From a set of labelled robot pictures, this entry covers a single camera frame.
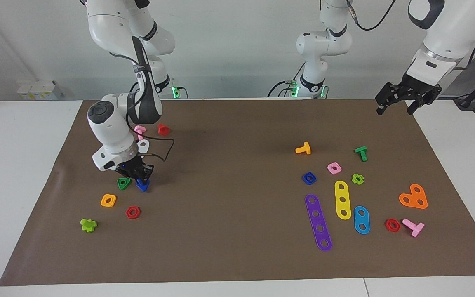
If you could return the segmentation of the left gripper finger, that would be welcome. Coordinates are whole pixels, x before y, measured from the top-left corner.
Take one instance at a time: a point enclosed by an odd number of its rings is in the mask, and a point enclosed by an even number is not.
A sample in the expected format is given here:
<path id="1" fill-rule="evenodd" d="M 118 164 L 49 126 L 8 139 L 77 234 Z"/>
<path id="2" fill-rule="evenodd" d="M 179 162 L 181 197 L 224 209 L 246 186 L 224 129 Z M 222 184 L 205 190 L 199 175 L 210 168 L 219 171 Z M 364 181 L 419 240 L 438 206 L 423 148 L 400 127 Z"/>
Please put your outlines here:
<path id="1" fill-rule="evenodd" d="M 390 105 L 390 98 L 393 98 L 393 93 L 390 92 L 379 92 L 377 96 L 375 96 L 378 105 L 376 112 L 379 116 L 383 115 L 387 107 Z"/>
<path id="2" fill-rule="evenodd" d="M 422 107 L 424 104 L 425 104 L 425 102 L 424 102 L 423 97 L 416 97 L 414 99 L 413 103 L 411 103 L 411 105 L 409 105 L 409 107 L 407 107 L 408 115 L 412 116 L 415 113 L 415 111 L 417 109 L 419 109 L 420 107 Z"/>

